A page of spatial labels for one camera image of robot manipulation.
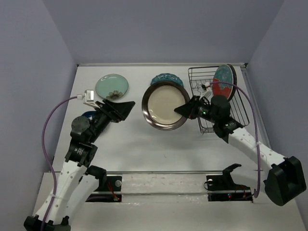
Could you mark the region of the cream plate with metallic rim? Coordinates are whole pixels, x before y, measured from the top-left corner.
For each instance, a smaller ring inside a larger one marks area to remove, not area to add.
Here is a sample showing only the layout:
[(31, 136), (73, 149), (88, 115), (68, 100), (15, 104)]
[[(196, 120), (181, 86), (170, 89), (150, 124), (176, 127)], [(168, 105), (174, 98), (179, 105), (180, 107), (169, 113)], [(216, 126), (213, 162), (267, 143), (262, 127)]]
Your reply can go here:
[(155, 129), (175, 130), (187, 119), (174, 112), (174, 109), (189, 100), (189, 94), (181, 85), (173, 81), (160, 81), (152, 84), (144, 93), (141, 102), (142, 114)]

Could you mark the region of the red and teal floral plate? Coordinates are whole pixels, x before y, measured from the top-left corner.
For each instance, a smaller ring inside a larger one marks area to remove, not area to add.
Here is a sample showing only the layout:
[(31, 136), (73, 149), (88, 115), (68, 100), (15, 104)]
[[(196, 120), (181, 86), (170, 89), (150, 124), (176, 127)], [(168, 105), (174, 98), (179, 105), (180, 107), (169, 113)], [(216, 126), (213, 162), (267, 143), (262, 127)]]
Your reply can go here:
[(228, 99), (233, 87), (232, 77), (231, 69), (227, 64), (219, 66), (214, 74), (212, 82), (222, 83), (212, 84), (213, 95), (223, 95)]

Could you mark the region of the dark teal speckled plate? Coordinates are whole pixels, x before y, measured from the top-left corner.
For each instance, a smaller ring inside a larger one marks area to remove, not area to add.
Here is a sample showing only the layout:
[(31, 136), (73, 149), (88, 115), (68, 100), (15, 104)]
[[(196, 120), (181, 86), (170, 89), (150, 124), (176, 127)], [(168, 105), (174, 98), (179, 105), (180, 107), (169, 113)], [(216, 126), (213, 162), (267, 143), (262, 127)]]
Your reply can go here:
[[(237, 74), (236, 74), (236, 71), (235, 71), (235, 69), (234, 69), (234, 67), (231, 65), (231, 64), (227, 64), (229, 67), (230, 67), (230, 69), (231, 69), (231, 72), (232, 72), (232, 83), (233, 83), (233, 85), (235, 85), (235, 86), (237, 86)], [(232, 91), (231, 91), (231, 94), (230, 94), (230, 96), (228, 97), (228, 101), (231, 101), (232, 100), (232, 98), (234, 97), (234, 95), (235, 95), (235, 92), (236, 92), (236, 87), (232, 87)]]

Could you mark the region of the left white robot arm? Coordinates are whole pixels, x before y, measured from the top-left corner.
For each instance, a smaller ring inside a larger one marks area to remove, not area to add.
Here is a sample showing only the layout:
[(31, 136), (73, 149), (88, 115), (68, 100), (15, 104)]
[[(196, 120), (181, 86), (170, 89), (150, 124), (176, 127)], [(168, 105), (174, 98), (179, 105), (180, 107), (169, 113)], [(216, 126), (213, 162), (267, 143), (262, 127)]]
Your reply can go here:
[(76, 117), (71, 124), (71, 141), (62, 170), (54, 175), (53, 188), (44, 204), (24, 221), (28, 231), (69, 231), (71, 221), (94, 190), (106, 186), (106, 170), (91, 164), (97, 146), (94, 142), (109, 123), (124, 121), (135, 105), (134, 101), (115, 103), (104, 99), (91, 102), (92, 118)]

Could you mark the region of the light green round plate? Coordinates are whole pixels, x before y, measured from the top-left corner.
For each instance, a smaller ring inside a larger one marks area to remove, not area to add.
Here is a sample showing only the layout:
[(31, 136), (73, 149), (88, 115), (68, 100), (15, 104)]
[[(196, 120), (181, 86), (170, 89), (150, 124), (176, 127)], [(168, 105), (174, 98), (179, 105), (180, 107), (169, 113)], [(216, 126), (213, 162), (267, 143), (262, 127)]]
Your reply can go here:
[(124, 96), (128, 87), (128, 81), (122, 75), (108, 74), (98, 80), (95, 91), (101, 98), (112, 101)]

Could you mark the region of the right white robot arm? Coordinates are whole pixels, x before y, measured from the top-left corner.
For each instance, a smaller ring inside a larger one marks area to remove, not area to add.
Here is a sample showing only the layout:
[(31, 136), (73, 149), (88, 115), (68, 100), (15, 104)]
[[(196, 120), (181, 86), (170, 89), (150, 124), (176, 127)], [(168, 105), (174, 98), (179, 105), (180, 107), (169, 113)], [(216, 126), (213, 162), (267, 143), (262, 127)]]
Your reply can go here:
[(219, 138), (257, 164), (257, 178), (246, 183), (254, 189), (254, 197), (264, 190), (274, 204), (283, 206), (307, 189), (299, 159), (285, 157), (259, 142), (257, 135), (251, 135), (231, 116), (231, 106), (225, 96), (213, 96), (210, 102), (193, 96), (174, 111), (187, 119), (202, 118), (213, 123)]

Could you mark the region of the teal scalloped edge plate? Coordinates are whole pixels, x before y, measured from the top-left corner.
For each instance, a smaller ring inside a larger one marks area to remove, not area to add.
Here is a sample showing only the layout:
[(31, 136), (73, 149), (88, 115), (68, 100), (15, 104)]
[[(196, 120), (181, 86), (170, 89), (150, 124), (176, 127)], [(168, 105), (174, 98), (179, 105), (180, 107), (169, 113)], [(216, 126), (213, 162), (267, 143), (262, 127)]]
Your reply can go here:
[(177, 83), (178, 85), (184, 87), (183, 81), (176, 76), (175, 74), (171, 74), (171, 73), (161, 73), (157, 76), (155, 76), (152, 80), (150, 85), (153, 85), (159, 81), (172, 81)]

